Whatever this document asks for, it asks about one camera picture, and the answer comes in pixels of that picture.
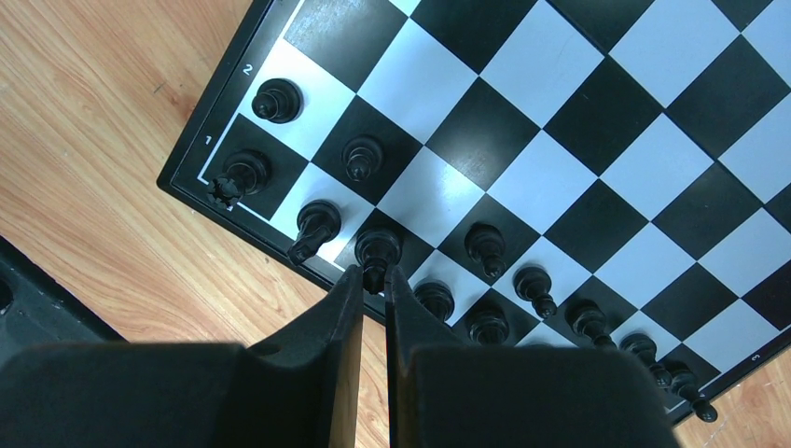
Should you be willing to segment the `black chess piece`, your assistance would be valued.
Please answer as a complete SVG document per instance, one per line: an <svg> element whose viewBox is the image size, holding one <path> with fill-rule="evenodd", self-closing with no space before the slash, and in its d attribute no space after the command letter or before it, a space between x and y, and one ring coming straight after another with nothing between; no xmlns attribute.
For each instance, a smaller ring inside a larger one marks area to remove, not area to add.
<svg viewBox="0 0 791 448"><path fill-rule="evenodd" d="M713 423L718 418L718 411L701 392L698 376L683 362L671 362L667 365L671 382L667 390L687 402L690 410L703 422Z"/></svg>

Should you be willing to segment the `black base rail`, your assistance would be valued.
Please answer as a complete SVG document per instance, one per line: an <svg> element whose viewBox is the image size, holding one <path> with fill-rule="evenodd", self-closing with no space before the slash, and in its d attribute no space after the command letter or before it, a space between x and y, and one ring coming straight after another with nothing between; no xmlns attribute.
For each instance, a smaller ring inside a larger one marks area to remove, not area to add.
<svg viewBox="0 0 791 448"><path fill-rule="evenodd" d="M77 297L1 240L1 362L41 344L122 342Z"/></svg>

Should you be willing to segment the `black white chessboard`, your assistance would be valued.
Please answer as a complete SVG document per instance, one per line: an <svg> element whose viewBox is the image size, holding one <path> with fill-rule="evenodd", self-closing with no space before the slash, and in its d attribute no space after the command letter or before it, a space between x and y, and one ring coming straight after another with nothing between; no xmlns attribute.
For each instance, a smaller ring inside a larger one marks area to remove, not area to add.
<svg viewBox="0 0 791 448"><path fill-rule="evenodd" d="M158 185L324 288L390 229L462 339L709 399L790 345L790 5L256 1Z"/></svg>

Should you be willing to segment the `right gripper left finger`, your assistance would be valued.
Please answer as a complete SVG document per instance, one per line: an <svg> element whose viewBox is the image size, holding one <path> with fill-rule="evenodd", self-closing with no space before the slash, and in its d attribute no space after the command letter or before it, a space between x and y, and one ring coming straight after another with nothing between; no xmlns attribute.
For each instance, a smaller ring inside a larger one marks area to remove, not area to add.
<svg viewBox="0 0 791 448"><path fill-rule="evenodd" d="M57 343L1 370L5 447L351 447L362 271L251 346Z"/></svg>

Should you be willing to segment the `black chess bishop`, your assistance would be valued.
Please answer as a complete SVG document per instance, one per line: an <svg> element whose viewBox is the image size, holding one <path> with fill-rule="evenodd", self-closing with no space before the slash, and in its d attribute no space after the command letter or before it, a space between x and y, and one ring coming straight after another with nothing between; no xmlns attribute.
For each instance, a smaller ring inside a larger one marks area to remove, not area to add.
<svg viewBox="0 0 791 448"><path fill-rule="evenodd" d="M363 269L364 290L371 295L378 295L384 290L388 268L401 260L402 241L390 229L371 228L358 236L354 255Z"/></svg>

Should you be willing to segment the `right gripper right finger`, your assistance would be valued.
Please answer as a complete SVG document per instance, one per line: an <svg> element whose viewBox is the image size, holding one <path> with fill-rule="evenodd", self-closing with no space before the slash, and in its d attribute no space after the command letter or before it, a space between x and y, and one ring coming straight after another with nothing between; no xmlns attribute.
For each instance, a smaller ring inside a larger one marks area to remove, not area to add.
<svg viewBox="0 0 791 448"><path fill-rule="evenodd" d="M394 447L674 447L645 368L612 349L469 345L384 278Z"/></svg>

